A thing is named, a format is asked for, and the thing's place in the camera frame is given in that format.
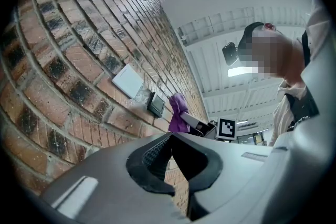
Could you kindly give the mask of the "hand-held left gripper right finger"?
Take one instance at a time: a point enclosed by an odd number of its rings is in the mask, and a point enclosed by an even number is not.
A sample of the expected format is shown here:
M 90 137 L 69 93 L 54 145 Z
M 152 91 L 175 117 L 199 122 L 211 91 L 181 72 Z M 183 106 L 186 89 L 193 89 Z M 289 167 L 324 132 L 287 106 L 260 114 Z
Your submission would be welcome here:
M 195 221 L 232 201 L 258 172 L 269 147 L 172 134 L 172 156 L 188 181 L 187 216 Z

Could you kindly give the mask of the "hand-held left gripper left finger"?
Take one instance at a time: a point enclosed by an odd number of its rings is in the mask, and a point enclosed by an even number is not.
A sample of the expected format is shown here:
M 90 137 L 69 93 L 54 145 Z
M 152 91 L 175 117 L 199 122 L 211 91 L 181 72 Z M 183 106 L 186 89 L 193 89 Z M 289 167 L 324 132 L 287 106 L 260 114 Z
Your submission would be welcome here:
M 57 178 L 39 199 L 50 223 L 189 223 L 172 200 L 174 189 L 151 174 L 146 152 L 169 134 L 99 150 Z

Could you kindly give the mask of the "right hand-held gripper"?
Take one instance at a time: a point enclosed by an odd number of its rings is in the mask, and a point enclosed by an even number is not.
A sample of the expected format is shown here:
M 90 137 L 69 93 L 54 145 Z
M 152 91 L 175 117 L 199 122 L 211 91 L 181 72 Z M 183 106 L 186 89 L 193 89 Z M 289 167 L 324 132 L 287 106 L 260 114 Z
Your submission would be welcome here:
M 236 122 L 234 120 L 219 118 L 217 121 L 211 120 L 209 123 L 204 123 L 186 112 L 181 113 L 181 118 L 196 130 L 196 135 L 199 137 L 222 142 L 236 140 Z

